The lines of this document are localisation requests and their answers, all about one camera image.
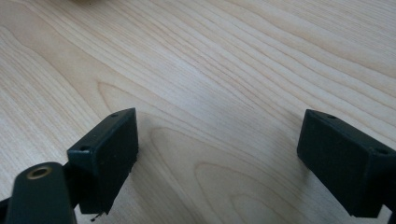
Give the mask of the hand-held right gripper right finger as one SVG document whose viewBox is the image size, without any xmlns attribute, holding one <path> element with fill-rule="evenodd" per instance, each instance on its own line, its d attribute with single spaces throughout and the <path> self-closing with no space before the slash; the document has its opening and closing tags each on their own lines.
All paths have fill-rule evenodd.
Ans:
<svg viewBox="0 0 396 224">
<path fill-rule="evenodd" d="M 353 217 L 396 218 L 396 150 L 343 120 L 307 109 L 297 155 Z"/>
</svg>

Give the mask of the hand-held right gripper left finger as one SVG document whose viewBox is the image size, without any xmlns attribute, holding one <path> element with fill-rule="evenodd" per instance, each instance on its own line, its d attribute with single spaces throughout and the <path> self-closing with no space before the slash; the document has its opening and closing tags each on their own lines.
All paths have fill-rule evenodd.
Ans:
<svg viewBox="0 0 396 224">
<path fill-rule="evenodd" d="M 108 213 L 138 154 L 136 111 L 115 112 L 67 150 L 72 202 L 83 214 Z"/>
</svg>

